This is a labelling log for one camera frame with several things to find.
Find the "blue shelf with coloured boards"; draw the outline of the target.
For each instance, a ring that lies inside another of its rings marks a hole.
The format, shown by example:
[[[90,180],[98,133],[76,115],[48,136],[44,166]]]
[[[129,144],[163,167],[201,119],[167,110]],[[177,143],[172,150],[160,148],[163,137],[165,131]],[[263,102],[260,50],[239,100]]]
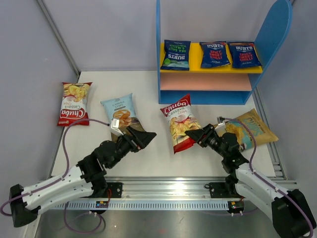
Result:
[[[277,0],[255,39],[255,51],[261,65],[233,68],[231,65],[203,69],[203,51],[199,43],[191,43],[189,71],[162,70],[164,43],[160,40],[160,1],[156,3],[156,45],[158,102],[171,104],[190,94],[196,105],[244,105],[284,43],[292,22],[293,9],[288,0]]]

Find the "aluminium mounting rail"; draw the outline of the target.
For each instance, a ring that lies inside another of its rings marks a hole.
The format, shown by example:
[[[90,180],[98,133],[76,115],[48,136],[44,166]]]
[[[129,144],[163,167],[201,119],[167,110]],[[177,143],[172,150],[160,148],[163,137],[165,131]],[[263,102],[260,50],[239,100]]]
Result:
[[[54,204],[79,198],[134,200],[206,200],[233,199],[226,190],[224,178],[98,178],[87,182],[74,175],[52,177],[24,188],[32,200]]]

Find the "blue Burts chilli bag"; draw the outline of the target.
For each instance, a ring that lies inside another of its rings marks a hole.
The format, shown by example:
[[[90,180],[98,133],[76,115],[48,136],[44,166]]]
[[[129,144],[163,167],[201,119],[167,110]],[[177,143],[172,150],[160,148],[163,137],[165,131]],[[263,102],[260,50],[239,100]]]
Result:
[[[233,68],[249,68],[261,66],[254,42],[229,42]]]
[[[230,65],[225,41],[200,42],[203,51],[201,68],[214,68]]]

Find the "light blue cassava chips bag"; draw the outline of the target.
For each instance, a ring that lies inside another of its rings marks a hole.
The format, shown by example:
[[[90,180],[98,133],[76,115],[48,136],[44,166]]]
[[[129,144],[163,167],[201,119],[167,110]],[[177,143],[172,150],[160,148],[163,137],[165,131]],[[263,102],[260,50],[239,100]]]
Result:
[[[108,120],[119,120],[119,129],[122,132],[130,134],[127,130],[129,126],[137,131],[145,131],[136,116],[132,93],[120,98],[101,101],[101,104],[105,109]]]

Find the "blue Burts sea salt bag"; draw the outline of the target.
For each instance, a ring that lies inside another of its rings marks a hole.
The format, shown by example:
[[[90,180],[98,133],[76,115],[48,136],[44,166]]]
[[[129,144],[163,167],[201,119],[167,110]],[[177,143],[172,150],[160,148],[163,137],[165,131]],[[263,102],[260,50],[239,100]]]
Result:
[[[161,70],[189,71],[190,41],[164,41],[164,59]]]

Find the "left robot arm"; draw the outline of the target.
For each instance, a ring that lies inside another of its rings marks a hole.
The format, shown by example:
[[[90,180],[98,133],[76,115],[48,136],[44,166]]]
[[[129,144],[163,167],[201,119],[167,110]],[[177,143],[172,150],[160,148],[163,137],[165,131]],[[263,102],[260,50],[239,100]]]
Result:
[[[9,205],[13,226],[19,228],[28,225],[38,215],[74,199],[104,196],[108,189],[106,171],[128,153],[137,153],[146,148],[157,135],[130,126],[127,130],[128,134],[121,134],[116,141],[102,142],[91,154],[76,165],[67,166],[66,171],[58,176],[31,186],[12,186]]]

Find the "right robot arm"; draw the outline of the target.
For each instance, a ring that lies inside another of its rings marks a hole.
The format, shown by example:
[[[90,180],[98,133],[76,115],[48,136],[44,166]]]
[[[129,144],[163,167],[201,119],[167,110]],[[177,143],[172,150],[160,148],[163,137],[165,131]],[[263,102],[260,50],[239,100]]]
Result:
[[[215,128],[207,126],[185,132],[201,147],[210,147],[222,157],[222,166],[228,173],[225,192],[250,200],[272,221],[281,238],[311,238],[317,223],[304,194],[288,190],[256,171],[251,160],[239,150],[237,137],[226,132],[219,136]]]

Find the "yellow chips bag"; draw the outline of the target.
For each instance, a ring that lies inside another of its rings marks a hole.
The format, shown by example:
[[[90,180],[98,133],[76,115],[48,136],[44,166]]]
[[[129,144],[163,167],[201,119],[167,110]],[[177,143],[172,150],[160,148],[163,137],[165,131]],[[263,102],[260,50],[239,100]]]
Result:
[[[242,122],[252,133],[257,146],[279,140],[279,138],[263,122],[257,111],[252,109],[241,116],[236,117],[235,121],[231,120],[226,122],[225,128],[222,128],[217,132],[219,136],[223,136],[226,132],[235,134],[241,151],[252,149],[254,147],[254,142],[250,133],[237,121]]]

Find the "red chuba bag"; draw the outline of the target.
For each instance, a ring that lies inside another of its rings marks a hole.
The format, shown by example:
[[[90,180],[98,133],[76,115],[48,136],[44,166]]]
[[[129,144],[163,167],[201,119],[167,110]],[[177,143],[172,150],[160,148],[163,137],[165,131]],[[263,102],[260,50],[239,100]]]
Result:
[[[57,126],[70,126],[80,119],[88,119],[87,100],[92,82],[63,82],[63,97]]]
[[[191,148],[195,141],[185,132],[201,129],[202,126],[192,113],[190,95],[185,95],[177,102],[161,108],[160,111],[169,124],[174,154]]]

